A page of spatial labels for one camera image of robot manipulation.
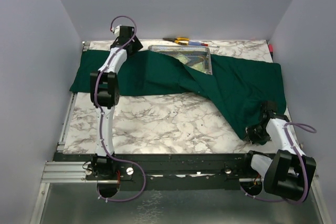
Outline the dark green surgical cloth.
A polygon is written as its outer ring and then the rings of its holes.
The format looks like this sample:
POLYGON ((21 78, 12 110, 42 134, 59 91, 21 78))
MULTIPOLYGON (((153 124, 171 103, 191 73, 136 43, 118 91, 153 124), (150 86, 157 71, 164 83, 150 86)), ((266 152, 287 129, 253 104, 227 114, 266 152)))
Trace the dark green surgical cloth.
POLYGON ((275 102, 279 113, 287 103, 278 63, 211 55, 212 74, 194 70, 177 59, 144 50, 128 59, 118 73, 122 96, 192 92, 211 100, 240 139, 259 122, 260 107, 275 102))

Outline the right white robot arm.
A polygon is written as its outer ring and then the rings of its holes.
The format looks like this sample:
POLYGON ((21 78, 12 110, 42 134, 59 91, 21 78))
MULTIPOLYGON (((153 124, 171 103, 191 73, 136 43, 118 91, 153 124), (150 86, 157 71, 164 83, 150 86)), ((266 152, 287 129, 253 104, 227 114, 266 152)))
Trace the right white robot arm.
POLYGON ((254 144, 271 141, 277 152, 270 157, 250 151, 247 161, 241 164, 241 171, 246 177, 259 174, 266 193, 300 204, 308 197, 316 161, 307 156, 295 141, 291 126, 313 134, 317 132, 310 125, 290 122, 286 115, 277 112, 276 102, 264 101, 260 106, 259 123, 246 129, 247 137, 254 144))

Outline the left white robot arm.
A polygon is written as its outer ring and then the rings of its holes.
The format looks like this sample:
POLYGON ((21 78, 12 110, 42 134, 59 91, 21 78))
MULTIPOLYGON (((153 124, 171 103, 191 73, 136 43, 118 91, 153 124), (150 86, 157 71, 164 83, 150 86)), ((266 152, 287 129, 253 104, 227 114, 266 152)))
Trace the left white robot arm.
POLYGON ((96 108, 97 140, 95 154, 105 157, 114 153, 112 124, 120 92, 118 72, 128 58, 143 48, 136 37, 135 27, 117 26, 111 31, 116 35, 104 64, 90 73, 90 99, 96 108))

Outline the blue red pen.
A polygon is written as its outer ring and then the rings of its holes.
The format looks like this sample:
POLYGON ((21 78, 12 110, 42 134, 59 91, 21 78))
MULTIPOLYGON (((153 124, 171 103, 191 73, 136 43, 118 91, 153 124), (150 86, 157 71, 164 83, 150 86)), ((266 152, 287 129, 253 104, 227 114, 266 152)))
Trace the blue red pen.
POLYGON ((200 47, 211 47, 211 48, 219 48, 220 46, 216 45, 209 45, 204 42, 198 42, 198 41, 188 41, 189 46, 200 46, 200 47))

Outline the metal mesh instrument tray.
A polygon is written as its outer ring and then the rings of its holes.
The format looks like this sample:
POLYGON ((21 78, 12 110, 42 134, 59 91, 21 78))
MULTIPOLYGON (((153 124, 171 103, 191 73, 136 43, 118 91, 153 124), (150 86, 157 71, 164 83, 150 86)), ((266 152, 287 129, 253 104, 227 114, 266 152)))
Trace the metal mesh instrument tray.
POLYGON ((212 74, 211 52, 207 47, 150 45, 148 50, 171 56, 204 74, 212 74))

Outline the red marker at edge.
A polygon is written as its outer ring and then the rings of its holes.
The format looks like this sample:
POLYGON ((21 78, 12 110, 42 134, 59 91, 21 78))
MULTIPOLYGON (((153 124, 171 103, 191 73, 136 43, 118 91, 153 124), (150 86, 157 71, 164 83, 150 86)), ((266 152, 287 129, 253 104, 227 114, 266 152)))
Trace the red marker at edge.
POLYGON ((273 47, 272 47, 271 44, 268 45, 268 49, 269 49, 269 52, 270 52, 271 54, 273 54, 273 47))

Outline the yellow handled pliers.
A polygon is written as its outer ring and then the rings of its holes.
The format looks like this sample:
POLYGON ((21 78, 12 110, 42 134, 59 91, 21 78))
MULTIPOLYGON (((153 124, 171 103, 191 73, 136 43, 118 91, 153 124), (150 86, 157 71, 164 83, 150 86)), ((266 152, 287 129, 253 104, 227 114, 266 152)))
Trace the yellow handled pliers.
POLYGON ((188 38, 177 37, 177 38, 163 38, 165 41, 170 41, 181 46, 189 45, 190 40, 188 38))

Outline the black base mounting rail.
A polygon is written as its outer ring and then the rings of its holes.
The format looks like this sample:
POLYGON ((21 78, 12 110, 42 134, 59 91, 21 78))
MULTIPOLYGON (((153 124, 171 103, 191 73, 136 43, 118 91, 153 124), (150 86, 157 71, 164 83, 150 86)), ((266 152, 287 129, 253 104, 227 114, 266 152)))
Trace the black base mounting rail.
POLYGON ((91 167, 92 155, 76 155, 85 172, 84 183, 105 187, 120 186, 124 191, 146 190, 238 190, 240 184, 259 182, 248 167, 247 154, 118 154, 112 170, 101 173, 91 167))

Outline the aluminium extrusion frame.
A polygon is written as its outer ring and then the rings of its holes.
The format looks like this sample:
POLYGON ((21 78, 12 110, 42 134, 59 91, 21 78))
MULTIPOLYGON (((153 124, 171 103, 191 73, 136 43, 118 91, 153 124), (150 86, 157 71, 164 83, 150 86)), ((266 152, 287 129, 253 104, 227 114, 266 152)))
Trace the aluminium extrusion frame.
POLYGON ((62 153, 66 144, 76 98, 77 95, 75 93, 70 94, 70 100, 56 145, 56 151, 54 152, 52 160, 47 161, 44 165, 38 194, 29 223, 41 223, 50 185, 59 183, 83 183, 85 181, 85 172, 81 168, 81 162, 75 161, 75 158, 79 158, 79 156, 64 155, 62 153))

